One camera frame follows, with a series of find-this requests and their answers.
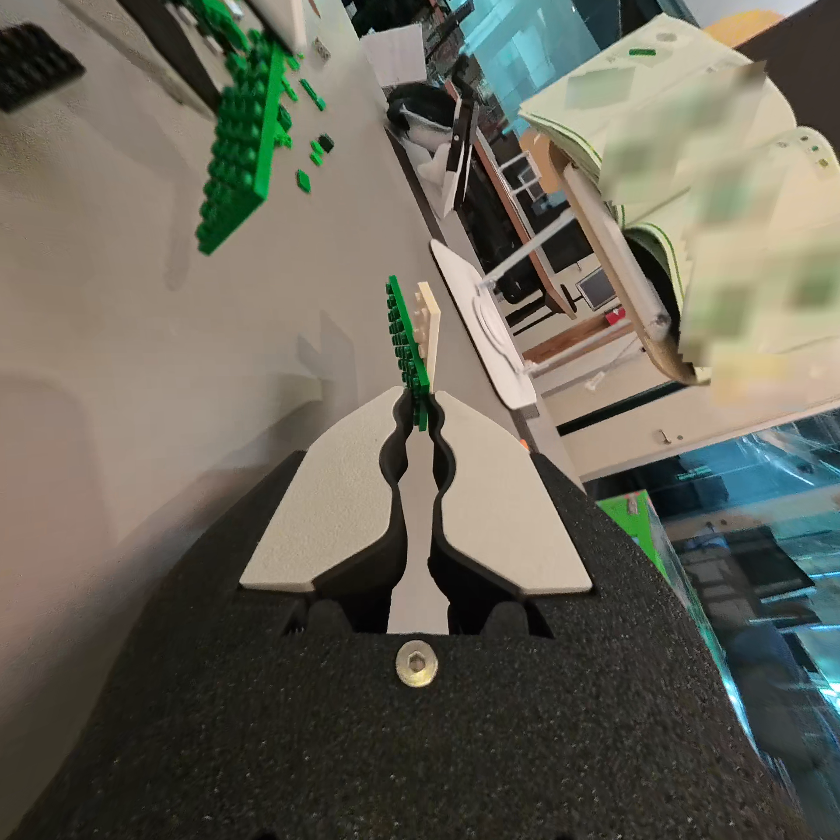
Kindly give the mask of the black and white bag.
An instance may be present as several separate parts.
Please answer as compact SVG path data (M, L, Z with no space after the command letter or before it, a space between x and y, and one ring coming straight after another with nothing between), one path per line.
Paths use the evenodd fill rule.
M453 96L426 82L395 87L386 126L407 153L428 204L439 219L466 197L478 101L470 88Z

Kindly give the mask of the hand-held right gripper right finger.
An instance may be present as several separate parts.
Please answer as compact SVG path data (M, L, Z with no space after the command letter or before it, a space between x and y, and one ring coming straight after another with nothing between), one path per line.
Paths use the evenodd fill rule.
M587 593L592 580L532 459L507 429L444 391L429 401L438 544L505 593Z

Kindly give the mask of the white lego plate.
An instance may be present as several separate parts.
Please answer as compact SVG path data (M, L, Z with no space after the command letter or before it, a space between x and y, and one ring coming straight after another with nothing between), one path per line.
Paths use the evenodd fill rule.
M441 312L432 288L426 282L416 286L413 304L413 336L428 380L428 392L435 392L435 373Z

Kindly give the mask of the large green lego baseplate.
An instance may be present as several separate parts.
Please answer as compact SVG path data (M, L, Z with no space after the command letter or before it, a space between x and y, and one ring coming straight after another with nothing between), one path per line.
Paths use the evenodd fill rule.
M200 253L210 256L267 199L278 145L290 147L290 122L281 117L286 53L261 30L248 32L246 55L226 66L232 84L223 90L215 140L196 229Z

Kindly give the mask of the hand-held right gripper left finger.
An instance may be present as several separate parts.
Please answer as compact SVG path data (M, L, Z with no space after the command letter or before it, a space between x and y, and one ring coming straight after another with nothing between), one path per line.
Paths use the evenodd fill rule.
M309 447L239 578L246 590L349 595L402 577L408 390L394 386Z

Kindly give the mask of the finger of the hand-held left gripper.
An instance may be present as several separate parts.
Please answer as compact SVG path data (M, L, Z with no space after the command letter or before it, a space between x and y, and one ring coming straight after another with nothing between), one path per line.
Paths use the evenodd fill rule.
M246 4L282 46L292 53L307 47L307 17L303 1L247 1Z

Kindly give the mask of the lego instruction booklet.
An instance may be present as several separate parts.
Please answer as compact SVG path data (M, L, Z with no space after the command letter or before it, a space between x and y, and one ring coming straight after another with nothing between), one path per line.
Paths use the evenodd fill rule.
M838 386L838 158L763 62L661 14L519 113L662 372L787 411Z

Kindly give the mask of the white and wooden book stand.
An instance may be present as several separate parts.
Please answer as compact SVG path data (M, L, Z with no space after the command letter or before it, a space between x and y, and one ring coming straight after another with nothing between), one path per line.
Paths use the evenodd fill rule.
M671 321L665 304L644 275L595 185L552 141L549 141L548 155L560 188L570 202L570 210L527 240L491 273L482 276L473 265L437 240L430 244L437 267L500 400L511 411L536 405L538 395L533 379L556 366L562 352L552 350L548 359L540 362L524 360L491 290L505 273L573 221L580 223L625 309L623 325L632 325L632 332L640 339L654 366L673 382L707 385L708 378L683 361L669 332Z

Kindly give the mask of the black lego plate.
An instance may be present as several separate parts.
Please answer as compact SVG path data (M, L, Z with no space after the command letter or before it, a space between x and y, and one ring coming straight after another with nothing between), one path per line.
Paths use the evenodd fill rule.
M42 27L1 29L1 112L13 113L82 78L87 72Z

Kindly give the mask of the pile of small green pieces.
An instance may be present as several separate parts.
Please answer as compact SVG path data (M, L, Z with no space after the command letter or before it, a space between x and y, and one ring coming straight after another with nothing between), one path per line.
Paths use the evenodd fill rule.
M226 59L232 54L244 56L249 50L248 33L252 29L261 30L265 35L272 37L286 53L286 90L280 99L280 116L289 120L290 147L278 145L283 148L291 148L291 116L289 115L286 102L297 102L301 95L308 96L319 111L326 108L326 103L316 91L310 80L303 76L302 63L304 54L290 52L288 48L281 45L279 40L273 36L264 25L258 20L246 2L223 2L223 1L183 1L173 2L176 15L183 21L189 22L203 37L207 48L213 51L223 61L229 82L223 90L232 84L232 74L226 66Z

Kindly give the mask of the green lego box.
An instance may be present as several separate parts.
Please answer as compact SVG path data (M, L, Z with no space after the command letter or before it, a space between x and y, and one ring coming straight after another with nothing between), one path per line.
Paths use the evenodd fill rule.
M666 531L647 490L636 490L596 502L625 534L645 553L664 576Z

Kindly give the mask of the white paper sheet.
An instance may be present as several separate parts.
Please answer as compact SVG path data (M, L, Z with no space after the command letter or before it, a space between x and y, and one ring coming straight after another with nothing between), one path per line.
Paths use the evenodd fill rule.
M360 46L381 88L427 78L424 33L420 23L381 33L370 32L360 39Z

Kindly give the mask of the green lego plate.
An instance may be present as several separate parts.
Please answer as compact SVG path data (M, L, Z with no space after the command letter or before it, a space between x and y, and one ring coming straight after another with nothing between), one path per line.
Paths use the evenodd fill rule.
M391 275L385 284L388 331L402 382L413 397L414 424L421 431L427 430L429 397L428 380L413 336L413 304L415 292L405 293L396 276Z

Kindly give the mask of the small monitor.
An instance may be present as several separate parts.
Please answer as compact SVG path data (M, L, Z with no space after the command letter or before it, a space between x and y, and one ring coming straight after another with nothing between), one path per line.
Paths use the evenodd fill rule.
M601 267L578 280L575 287L578 291L575 302L583 301L593 311L616 299L614 288Z

